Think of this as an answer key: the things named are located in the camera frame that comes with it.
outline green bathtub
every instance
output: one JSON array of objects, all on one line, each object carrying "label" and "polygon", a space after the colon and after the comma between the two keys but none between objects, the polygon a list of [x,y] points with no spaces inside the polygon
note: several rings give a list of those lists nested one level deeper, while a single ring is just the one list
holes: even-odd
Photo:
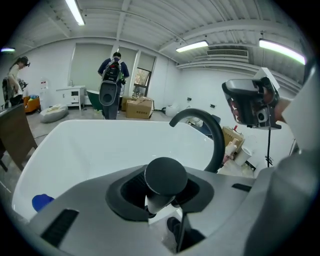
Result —
[{"label": "green bathtub", "polygon": [[96,90],[86,90],[86,92],[88,94],[88,98],[92,104],[92,107],[98,111],[102,110],[102,104],[99,100],[99,92]]}]

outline concrete floor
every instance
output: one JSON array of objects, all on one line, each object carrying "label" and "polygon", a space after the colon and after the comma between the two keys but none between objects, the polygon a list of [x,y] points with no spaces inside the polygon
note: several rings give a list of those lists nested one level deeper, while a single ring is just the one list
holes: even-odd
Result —
[{"label": "concrete floor", "polygon": [[[38,113],[28,114],[27,120],[29,123],[29,127],[35,138],[35,142],[39,145],[48,133],[50,133],[58,124],[64,122],[66,120],[102,120],[103,116],[100,112],[95,111],[92,107],[86,107],[84,110],[79,111],[78,108],[69,108],[69,115],[65,118],[52,122],[52,123],[41,123],[40,115]],[[135,119],[135,118],[126,118],[125,113],[121,112],[117,116],[118,120],[146,120],[146,119]],[[149,121],[165,121],[168,122],[171,120],[170,117],[166,116],[161,112],[154,112]],[[32,149],[28,156],[25,159],[23,165],[25,166],[28,162],[29,158],[33,154],[34,149]],[[21,171],[12,161],[11,157],[5,153],[2,157],[2,161],[5,166],[8,167],[8,171],[5,172],[2,167],[0,167],[0,200],[2,202],[3,207],[7,210],[8,214],[13,218],[19,220],[20,222],[25,222],[24,218],[19,216],[16,212],[11,208],[11,202],[13,193],[15,191],[16,184],[21,175]]]}]

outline blue object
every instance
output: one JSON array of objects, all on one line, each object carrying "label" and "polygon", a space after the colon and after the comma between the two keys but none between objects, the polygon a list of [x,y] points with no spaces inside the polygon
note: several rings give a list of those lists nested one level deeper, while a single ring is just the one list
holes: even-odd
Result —
[{"label": "blue object", "polygon": [[32,198],[33,209],[39,212],[43,207],[45,207],[53,200],[55,200],[53,197],[46,194],[37,194],[34,198]]}]

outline black faucet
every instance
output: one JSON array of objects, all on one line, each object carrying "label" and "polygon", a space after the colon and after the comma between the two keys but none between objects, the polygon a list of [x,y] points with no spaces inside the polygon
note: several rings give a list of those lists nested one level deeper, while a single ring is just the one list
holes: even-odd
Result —
[{"label": "black faucet", "polygon": [[196,108],[182,110],[172,118],[169,125],[175,127],[181,119],[188,117],[199,118],[208,126],[212,134],[214,150],[212,158],[204,170],[217,173],[225,155],[225,139],[220,125],[208,112]]}]

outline ceiling light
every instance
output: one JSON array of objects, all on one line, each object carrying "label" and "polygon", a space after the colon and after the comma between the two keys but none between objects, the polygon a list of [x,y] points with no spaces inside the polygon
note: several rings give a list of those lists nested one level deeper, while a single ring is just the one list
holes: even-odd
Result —
[{"label": "ceiling light", "polygon": [[272,41],[265,40],[265,39],[260,39],[259,46],[262,48],[266,48],[266,49],[275,51],[277,53],[286,55],[290,58],[293,58],[296,61],[302,63],[303,65],[306,64],[305,57],[303,57],[301,54],[299,54],[299,53],[295,52],[294,50],[291,50],[281,44],[278,44],[276,42],[272,42]]},{"label": "ceiling light", "polygon": [[84,26],[85,21],[79,11],[79,6],[76,0],[65,0],[66,4],[68,5],[70,11],[73,14],[73,17],[75,18],[76,22],[78,22],[79,26]]},{"label": "ceiling light", "polygon": [[9,48],[9,47],[5,47],[5,48],[2,48],[1,49],[1,52],[2,53],[5,53],[5,52],[14,52],[15,49],[14,48]]},{"label": "ceiling light", "polygon": [[196,42],[196,43],[184,46],[182,48],[176,49],[176,51],[178,53],[181,53],[191,49],[196,49],[196,48],[205,47],[205,46],[208,46],[208,43],[206,41],[201,41],[201,42]]}]

